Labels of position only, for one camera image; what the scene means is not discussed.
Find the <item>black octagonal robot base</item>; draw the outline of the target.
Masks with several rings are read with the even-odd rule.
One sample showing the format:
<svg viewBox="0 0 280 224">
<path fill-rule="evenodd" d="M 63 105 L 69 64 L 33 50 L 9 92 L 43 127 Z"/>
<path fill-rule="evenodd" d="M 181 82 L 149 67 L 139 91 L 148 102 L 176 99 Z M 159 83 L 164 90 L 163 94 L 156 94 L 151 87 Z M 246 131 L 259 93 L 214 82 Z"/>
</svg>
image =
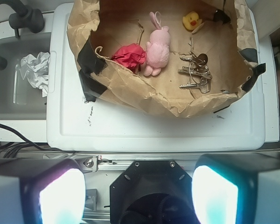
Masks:
<svg viewBox="0 0 280 224">
<path fill-rule="evenodd" d="M 197 224 L 191 188 L 175 161 L 134 161 L 110 185 L 110 222 Z"/>
</svg>

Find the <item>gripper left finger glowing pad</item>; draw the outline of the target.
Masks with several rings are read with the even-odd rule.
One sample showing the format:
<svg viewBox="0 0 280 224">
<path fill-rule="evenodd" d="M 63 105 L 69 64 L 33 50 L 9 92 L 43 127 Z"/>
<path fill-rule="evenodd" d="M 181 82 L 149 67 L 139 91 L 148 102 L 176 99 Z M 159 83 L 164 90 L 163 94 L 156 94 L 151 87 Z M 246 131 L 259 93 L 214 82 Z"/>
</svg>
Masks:
<svg viewBox="0 0 280 224">
<path fill-rule="evenodd" d="M 85 177 L 72 159 L 0 159 L 0 224 L 78 224 Z"/>
</svg>

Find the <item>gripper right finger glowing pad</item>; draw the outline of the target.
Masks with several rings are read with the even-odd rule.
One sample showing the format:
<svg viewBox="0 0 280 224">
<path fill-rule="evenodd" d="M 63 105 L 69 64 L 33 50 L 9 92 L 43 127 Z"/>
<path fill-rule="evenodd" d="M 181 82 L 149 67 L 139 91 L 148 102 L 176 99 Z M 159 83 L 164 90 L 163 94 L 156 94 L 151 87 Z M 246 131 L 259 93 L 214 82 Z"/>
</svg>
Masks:
<svg viewBox="0 0 280 224">
<path fill-rule="evenodd" d="M 192 200 L 202 224 L 280 224 L 280 158 L 204 154 L 193 172 Z"/>
</svg>

